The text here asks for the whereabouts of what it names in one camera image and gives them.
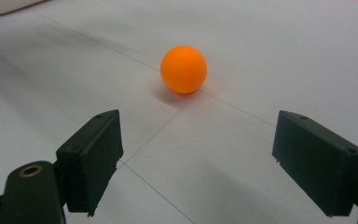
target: orange ball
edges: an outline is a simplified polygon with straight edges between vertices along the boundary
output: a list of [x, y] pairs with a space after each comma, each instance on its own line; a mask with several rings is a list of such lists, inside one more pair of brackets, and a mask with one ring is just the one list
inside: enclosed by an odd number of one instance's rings
[[178, 46], [165, 54], [160, 69], [162, 80], [170, 90], [191, 93], [205, 81], [207, 64], [197, 49]]

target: floor tile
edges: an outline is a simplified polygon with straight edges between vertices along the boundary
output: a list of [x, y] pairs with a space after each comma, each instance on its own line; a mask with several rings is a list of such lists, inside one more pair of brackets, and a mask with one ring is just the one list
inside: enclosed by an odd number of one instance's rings
[[305, 114], [358, 145], [358, 1], [76, 0], [34, 11], [157, 70], [170, 48], [192, 45], [212, 96], [272, 124], [280, 109]]
[[55, 162], [55, 151], [79, 125], [0, 59], [0, 195], [11, 171]]
[[192, 97], [168, 91], [154, 69], [50, 21], [1, 34], [0, 57], [79, 124], [118, 109], [123, 161]]
[[19, 10], [0, 16], [0, 34], [40, 20], [42, 17], [30, 10]]
[[73, 213], [67, 223], [191, 224], [138, 175], [122, 166], [111, 179], [94, 217]]
[[341, 223], [276, 163], [274, 131], [200, 94], [127, 165], [198, 224]]

